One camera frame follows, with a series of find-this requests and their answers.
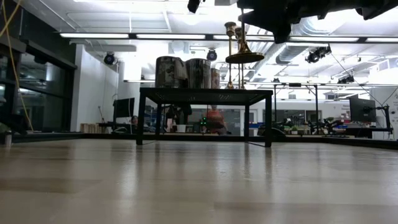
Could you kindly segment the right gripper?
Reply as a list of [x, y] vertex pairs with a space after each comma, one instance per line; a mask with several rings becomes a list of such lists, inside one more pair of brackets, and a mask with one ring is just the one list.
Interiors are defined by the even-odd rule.
[[240, 21], [271, 32], [276, 44], [286, 42], [291, 32], [290, 23], [278, 14], [292, 13], [292, 23], [298, 24], [305, 17], [320, 20], [329, 12], [354, 9], [366, 21], [397, 6], [398, 0], [237, 0], [238, 8], [248, 10]]

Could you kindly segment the printed metal tin candle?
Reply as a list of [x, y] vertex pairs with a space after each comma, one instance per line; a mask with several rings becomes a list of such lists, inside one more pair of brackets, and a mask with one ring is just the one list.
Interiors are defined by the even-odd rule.
[[179, 57], [158, 57], [155, 64], [155, 87], [187, 88], [188, 75], [185, 62]]
[[185, 62], [187, 66], [188, 87], [194, 89], [211, 88], [211, 62], [207, 59], [193, 58]]
[[211, 69], [211, 89], [220, 88], [220, 71], [218, 69]]

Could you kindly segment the long ceiling light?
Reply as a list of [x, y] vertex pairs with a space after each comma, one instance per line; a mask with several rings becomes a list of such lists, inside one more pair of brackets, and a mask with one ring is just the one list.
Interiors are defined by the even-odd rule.
[[138, 39], [165, 39], [165, 40], [204, 40], [203, 34], [137, 34]]
[[61, 37], [69, 39], [128, 39], [128, 34], [116, 33], [60, 33]]
[[[208, 40], [228, 40], [227, 35], [206, 35]], [[286, 42], [357, 42], [360, 37], [343, 37], [343, 36], [290, 36]], [[271, 35], [247, 35], [246, 40], [249, 42], [273, 42], [274, 37]]]
[[398, 37], [370, 37], [366, 39], [370, 44], [398, 44]]

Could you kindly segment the black perforated metal shelf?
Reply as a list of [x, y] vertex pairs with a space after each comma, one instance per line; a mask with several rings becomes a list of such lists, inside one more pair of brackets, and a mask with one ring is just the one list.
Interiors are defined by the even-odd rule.
[[[244, 136], [226, 136], [222, 141], [249, 142], [249, 109], [250, 106], [264, 100], [266, 121], [263, 137], [265, 147], [272, 146], [272, 96], [271, 90], [237, 90], [237, 89], [189, 89], [189, 88], [141, 88], [139, 98], [139, 114], [136, 134], [136, 144], [143, 145], [143, 140], [155, 139], [164, 141], [215, 141], [214, 136], [187, 136], [167, 135], [160, 136], [160, 116], [162, 105], [185, 104], [185, 105], [223, 105], [223, 106], [244, 106]], [[150, 99], [157, 105], [157, 118], [155, 134], [144, 136], [144, 115], [146, 100]]]

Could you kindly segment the black metal rack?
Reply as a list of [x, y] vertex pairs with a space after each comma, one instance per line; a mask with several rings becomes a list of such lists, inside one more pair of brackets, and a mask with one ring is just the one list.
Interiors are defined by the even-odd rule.
[[318, 107], [318, 84], [316, 83], [297, 83], [297, 82], [280, 82], [278, 79], [274, 79], [271, 81], [271, 84], [274, 86], [274, 122], [277, 122], [277, 86], [281, 85], [283, 87], [288, 86], [288, 87], [294, 87], [294, 88], [299, 88], [299, 87], [305, 87], [310, 93], [315, 95], [315, 111], [316, 111], [316, 126], [317, 126], [317, 131], [319, 131], [320, 125], [319, 125], [319, 107]]

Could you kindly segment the black computer monitor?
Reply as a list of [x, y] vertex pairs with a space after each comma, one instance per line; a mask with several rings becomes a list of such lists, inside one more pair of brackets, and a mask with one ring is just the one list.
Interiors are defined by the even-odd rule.
[[352, 122], [376, 122], [376, 103], [373, 100], [351, 97], [349, 109]]
[[131, 118], [134, 115], [134, 98], [113, 101], [113, 119]]

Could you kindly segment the dark office desk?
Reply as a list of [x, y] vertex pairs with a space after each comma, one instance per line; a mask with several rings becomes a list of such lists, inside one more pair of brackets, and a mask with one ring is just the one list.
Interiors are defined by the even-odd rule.
[[382, 132], [392, 134], [392, 128], [346, 128], [344, 131], [345, 135], [354, 136], [356, 138], [368, 138], [373, 137], [373, 132]]

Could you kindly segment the wooden slat stack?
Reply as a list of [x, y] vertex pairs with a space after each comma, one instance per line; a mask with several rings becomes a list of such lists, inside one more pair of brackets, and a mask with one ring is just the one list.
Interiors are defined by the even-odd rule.
[[99, 123], [81, 123], [80, 132], [86, 134], [108, 134], [108, 128]]

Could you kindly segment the silver ventilation duct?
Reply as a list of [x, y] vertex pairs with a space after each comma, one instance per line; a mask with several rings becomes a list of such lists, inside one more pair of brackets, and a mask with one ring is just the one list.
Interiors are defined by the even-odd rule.
[[[247, 25], [249, 35], [271, 35], [272, 33]], [[327, 14], [326, 18], [318, 20], [317, 17], [306, 17], [298, 24], [291, 25], [290, 36], [343, 36], [360, 37], [357, 42], [285, 42], [265, 44], [266, 60], [276, 64], [288, 64], [298, 55], [315, 50], [317, 47], [330, 45], [333, 53], [338, 47], [353, 45], [378, 45], [366, 42], [370, 37], [398, 37], [398, 7], [394, 8], [374, 19], [365, 21], [353, 9]]]

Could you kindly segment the black aluminium table frame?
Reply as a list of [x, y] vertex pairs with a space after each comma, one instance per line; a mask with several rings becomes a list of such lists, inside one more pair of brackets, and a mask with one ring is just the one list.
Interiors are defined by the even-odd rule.
[[[13, 143], [61, 141], [72, 139], [112, 139], [112, 140], [136, 140], [133, 134], [89, 134], [89, 133], [38, 133], [38, 134], [14, 134]], [[247, 142], [258, 146], [267, 147], [266, 138], [249, 136], [204, 136], [204, 135], [145, 135], [145, 141], [198, 141], [198, 142]], [[389, 149], [398, 151], [398, 141], [375, 140], [362, 138], [327, 138], [327, 137], [285, 137], [272, 138], [271, 144], [275, 143], [322, 143], [337, 144], [344, 146], [371, 147], [378, 149]]]

